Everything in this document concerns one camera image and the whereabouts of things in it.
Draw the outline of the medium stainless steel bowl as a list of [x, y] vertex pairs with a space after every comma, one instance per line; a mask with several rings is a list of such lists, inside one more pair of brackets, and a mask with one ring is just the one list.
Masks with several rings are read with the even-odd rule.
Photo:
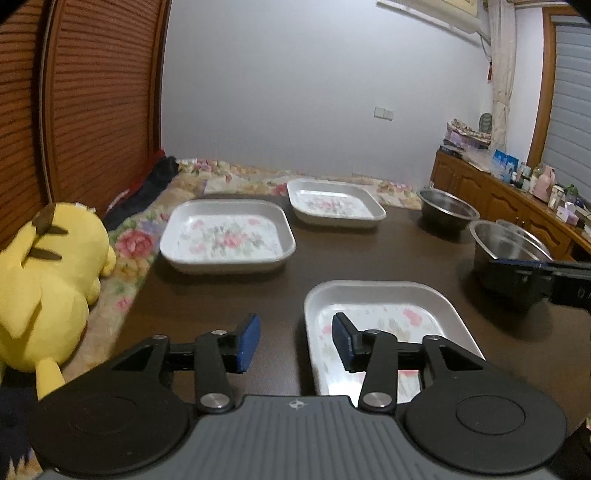
[[536, 244], [515, 234], [496, 222], [473, 221], [469, 231], [475, 242], [474, 272], [487, 272], [489, 261], [497, 259], [518, 259], [553, 262]]

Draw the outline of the floral white square plate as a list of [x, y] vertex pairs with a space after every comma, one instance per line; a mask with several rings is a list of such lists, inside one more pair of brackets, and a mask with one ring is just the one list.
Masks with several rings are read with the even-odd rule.
[[439, 335], [483, 355], [452, 303], [430, 286], [403, 281], [329, 281], [312, 288], [304, 300], [308, 351], [315, 391], [320, 395], [347, 395], [356, 403], [365, 377], [342, 367], [332, 342], [336, 313], [346, 314], [360, 331], [382, 330], [410, 343]]
[[308, 225], [372, 229], [387, 218], [371, 193], [344, 182], [292, 179], [287, 196], [295, 216]]
[[177, 206], [159, 250], [185, 274], [250, 274], [283, 266], [297, 249], [283, 208], [263, 200], [192, 200]]

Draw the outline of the large stainless steel bowl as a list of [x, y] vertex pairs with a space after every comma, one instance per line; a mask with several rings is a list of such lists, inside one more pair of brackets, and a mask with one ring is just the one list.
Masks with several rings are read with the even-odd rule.
[[520, 235], [521, 237], [526, 238], [530, 242], [536, 244], [542, 251], [545, 252], [545, 254], [547, 256], [551, 255], [547, 246], [538, 237], [536, 237], [532, 233], [528, 232], [524, 228], [520, 227], [519, 225], [513, 224], [513, 223], [503, 220], [503, 219], [498, 219], [497, 223], [499, 225], [503, 226], [504, 228], [511, 230], [515, 234]]

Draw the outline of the wooden sideboard cabinet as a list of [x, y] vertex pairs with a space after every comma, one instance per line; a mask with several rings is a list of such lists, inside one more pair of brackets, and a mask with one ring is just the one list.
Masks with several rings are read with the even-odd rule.
[[485, 220], [506, 220], [535, 235], [557, 260], [590, 261], [590, 241], [540, 200], [468, 162], [438, 151], [431, 175], [437, 189], [475, 207]]

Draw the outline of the pink thermos bottle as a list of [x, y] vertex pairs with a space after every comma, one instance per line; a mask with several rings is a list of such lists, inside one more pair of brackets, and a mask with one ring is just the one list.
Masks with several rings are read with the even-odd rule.
[[555, 179], [554, 169], [550, 166], [546, 166], [542, 174], [538, 177], [533, 196], [547, 204], [555, 185]]

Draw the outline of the small stainless steel bowl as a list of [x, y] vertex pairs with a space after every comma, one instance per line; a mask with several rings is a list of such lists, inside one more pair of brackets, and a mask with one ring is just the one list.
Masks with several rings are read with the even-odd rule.
[[478, 210], [455, 195], [436, 188], [418, 192], [422, 215], [428, 224], [450, 233], [462, 232], [471, 222], [480, 219]]

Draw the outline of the blue white box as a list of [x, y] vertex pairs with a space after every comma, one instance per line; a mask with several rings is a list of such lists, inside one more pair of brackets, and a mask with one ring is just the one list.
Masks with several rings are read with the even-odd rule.
[[518, 171], [519, 163], [517, 158], [501, 150], [496, 150], [491, 159], [491, 173], [495, 178], [510, 183], [513, 174]]

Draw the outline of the grey window blind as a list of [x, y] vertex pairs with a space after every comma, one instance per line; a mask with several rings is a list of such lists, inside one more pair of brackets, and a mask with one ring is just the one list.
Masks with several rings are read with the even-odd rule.
[[555, 31], [554, 91], [542, 160], [557, 182], [590, 200], [590, 24], [581, 17], [551, 17]]

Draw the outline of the stack of folded fabrics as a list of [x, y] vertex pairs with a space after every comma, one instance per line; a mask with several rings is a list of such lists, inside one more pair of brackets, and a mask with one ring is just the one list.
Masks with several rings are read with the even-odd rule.
[[491, 145], [491, 134], [472, 129], [455, 118], [446, 125], [444, 142], [462, 150], [488, 150]]

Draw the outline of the dark clothes on bed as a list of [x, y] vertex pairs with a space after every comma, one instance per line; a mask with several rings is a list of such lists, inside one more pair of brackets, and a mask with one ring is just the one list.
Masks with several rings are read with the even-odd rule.
[[128, 192], [120, 194], [103, 219], [107, 231], [116, 229], [128, 217], [143, 212], [166, 189], [178, 173], [175, 157], [160, 158], [147, 177]]

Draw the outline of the yellow plush toy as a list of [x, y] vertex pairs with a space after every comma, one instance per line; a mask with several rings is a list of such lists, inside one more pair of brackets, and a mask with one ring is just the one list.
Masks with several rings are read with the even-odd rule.
[[1, 251], [1, 363], [33, 372], [39, 400], [65, 384], [60, 365], [115, 264], [101, 219], [79, 203], [47, 205]]

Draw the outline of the cream curtain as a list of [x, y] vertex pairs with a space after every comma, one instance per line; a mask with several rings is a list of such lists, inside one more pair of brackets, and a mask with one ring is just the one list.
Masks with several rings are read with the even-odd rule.
[[489, 149], [505, 151], [513, 94], [517, 26], [515, 7], [506, 0], [489, 1], [489, 25], [492, 55], [492, 133]]

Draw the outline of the wooden louvered wardrobe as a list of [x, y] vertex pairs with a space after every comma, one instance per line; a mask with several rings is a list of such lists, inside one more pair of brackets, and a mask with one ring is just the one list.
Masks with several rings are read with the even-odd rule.
[[43, 206], [104, 215], [161, 157], [161, 84], [171, 5], [1, 5], [1, 240]]

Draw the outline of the white wall switch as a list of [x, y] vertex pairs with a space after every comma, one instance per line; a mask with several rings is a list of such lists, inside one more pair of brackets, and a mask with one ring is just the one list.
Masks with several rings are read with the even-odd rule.
[[376, 107], [374, 109], [374, 117], [377, 119], [392, 121], [394, 119], [394, 111], [384, 107]]

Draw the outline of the wall air conditioner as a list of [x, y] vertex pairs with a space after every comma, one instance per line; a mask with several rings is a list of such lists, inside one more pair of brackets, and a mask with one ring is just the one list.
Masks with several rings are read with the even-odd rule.
[[447, 23], [465, 33], [482, 32], [478, 17], [478, 2], [473, 0], [393, 0], [378, 1], [378, 4], [406, 8]]

